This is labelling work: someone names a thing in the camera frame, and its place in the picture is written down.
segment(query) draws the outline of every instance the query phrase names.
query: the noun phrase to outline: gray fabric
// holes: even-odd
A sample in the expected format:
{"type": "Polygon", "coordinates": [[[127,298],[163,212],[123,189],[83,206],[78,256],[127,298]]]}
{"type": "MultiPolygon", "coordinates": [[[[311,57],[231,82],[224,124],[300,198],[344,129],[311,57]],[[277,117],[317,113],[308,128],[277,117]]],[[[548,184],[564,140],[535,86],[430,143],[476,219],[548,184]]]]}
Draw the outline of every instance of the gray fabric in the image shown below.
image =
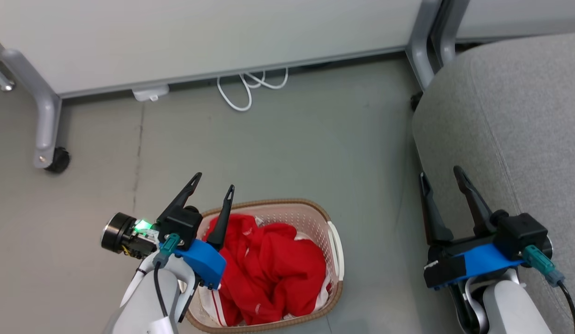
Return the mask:
{"type": "MultiPolygon", "coordinates": [[[[430,84],[413,135],[455,237],[473,227],[453,176],[460,165],[493,211],[529,212],[548,228],[575,301],[575,34],[465,52],[430,84]]],[[[551,331],[572,333],[559,288],[533,269],[519,274],[551,331]]]]}

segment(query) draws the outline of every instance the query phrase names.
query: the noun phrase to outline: white basket handle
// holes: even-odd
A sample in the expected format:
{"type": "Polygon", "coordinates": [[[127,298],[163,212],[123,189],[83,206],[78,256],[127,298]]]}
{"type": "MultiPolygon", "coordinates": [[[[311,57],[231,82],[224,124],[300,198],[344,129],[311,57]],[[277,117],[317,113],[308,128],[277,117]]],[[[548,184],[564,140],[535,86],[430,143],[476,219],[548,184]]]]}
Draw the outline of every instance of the white basket handle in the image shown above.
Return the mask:
{"type": "Polygon", "coordinates": [[[339,238],[339,233],[337,229],[332,224],[332,221],[328,221],[328,227],[331,229],[329,231],[329,241],[331,242],[332,257],[335,262],[336,272],[339,275],[339,281],[343,281],[343,275],[345,274],[345,264],[343,263],[343,246],[341,246],[341,239],[339,238]]]}

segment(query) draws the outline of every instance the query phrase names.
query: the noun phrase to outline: concrete floor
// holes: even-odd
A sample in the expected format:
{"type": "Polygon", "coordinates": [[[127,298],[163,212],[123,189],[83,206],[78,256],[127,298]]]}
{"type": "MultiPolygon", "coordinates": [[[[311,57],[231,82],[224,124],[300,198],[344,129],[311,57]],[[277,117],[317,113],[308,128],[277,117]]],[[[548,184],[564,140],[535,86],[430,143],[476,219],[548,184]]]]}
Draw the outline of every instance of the concrete floor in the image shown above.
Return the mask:
{"type": "MultiPolygon", "coordinates": [[[[118,211],[153,220],[198,171],[190,204],[202,211],[234,183],[235,202],[316,201],[340,232],[338,305],[278,333],[460,332],[448,294],[423,282],[406,59],[293,74],[282,90],[254,91],[247,113],[215,85],[184,88],[157,102],[66,102],[59,140],[73,159],[59,176],[32,167],[33,99],[23,87],[0,91],[0,332],[101,332],[139,263],[100,248],[103,226],[118,211]]],[[[236,103],[242,89],[226,85],[236,103]]]]}

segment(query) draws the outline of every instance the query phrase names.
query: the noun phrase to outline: green light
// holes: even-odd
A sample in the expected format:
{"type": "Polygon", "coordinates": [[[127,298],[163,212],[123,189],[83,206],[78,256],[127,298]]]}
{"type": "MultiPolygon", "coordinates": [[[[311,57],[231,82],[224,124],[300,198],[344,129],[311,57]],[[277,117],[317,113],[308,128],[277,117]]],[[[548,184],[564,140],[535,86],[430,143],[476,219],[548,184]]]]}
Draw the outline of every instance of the green light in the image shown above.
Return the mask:
{"type": "Polygon", "coordinates": [[[139,223],[135,225],[135,231],[149,230],[150,228],[152,228],[152,224],[145,219],[139,220],[139,223]]]}

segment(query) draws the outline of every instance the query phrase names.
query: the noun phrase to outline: teal connector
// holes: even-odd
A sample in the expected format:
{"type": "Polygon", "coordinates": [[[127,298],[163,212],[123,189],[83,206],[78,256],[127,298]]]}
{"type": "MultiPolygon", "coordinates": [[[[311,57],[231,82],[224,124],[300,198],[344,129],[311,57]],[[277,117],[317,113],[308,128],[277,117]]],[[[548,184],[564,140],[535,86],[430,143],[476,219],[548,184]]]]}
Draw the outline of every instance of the teal connector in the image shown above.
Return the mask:
{"type": "Polygon", "coordinates": [[[552,287],[557,287],[557,283],[563,282],[565,279],[563,274],[555,269],[553,262],[551,262],[540,249],[533,245],[529,245],[523,249],[523,260],[542,273],[552,287]]]}
{"type": "Polygon", "coordinates": [[[164,268],[164,266],[166,266],[168,263],[168,259],[180,243],[180,240],[180,236],[176,233],[169,235],[166,241],[160,247],[160,252],[153,258],[152,263],[154,266],[156,263],[160,262],[160,267],[164,268]]]}

